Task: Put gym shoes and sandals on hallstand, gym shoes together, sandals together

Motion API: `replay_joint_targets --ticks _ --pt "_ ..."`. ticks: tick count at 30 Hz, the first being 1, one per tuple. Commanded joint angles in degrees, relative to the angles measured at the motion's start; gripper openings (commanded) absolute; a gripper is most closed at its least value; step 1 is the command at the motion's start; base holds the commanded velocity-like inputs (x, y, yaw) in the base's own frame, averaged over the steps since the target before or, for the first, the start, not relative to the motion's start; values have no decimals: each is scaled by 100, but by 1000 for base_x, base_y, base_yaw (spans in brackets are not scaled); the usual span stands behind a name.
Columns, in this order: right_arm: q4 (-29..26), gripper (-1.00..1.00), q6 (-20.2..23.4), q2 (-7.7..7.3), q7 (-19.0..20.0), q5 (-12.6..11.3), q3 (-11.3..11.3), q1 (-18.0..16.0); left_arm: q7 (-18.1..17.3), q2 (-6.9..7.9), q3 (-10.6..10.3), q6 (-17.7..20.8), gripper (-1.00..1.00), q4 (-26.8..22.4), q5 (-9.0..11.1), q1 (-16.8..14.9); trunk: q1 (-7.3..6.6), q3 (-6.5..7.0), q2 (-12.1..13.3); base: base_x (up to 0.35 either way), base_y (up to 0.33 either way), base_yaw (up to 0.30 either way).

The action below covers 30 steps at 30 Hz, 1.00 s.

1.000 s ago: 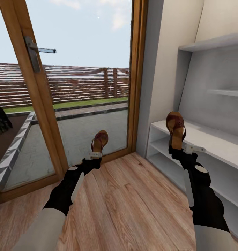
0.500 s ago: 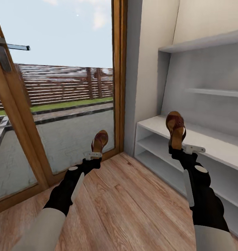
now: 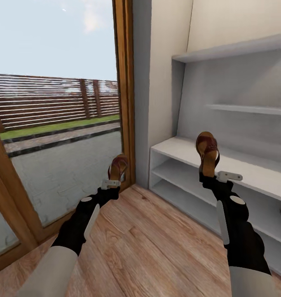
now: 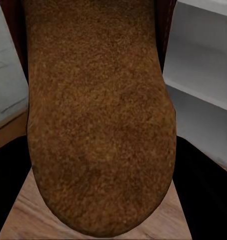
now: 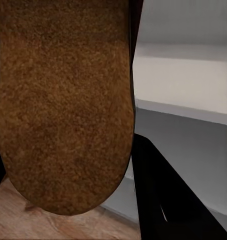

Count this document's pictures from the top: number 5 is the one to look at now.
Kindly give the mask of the sandal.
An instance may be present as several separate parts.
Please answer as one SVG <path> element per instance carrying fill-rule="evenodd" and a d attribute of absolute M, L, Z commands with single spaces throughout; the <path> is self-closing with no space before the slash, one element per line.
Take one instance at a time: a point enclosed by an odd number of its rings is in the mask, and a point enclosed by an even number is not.
<path fill-rule="evenodd" d="M 128 169 L 144 0 L 0 0 L 0 156 L 49 213 L 100 206 Z"/>

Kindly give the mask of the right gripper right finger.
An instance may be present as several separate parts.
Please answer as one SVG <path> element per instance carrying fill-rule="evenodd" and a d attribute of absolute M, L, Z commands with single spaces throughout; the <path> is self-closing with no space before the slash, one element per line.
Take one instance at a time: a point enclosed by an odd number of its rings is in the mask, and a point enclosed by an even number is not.
<path fill-rule="evenodd" d="M 227 232 L 145 136 L 131 152 L 141 240 L 227 240 Z"/>

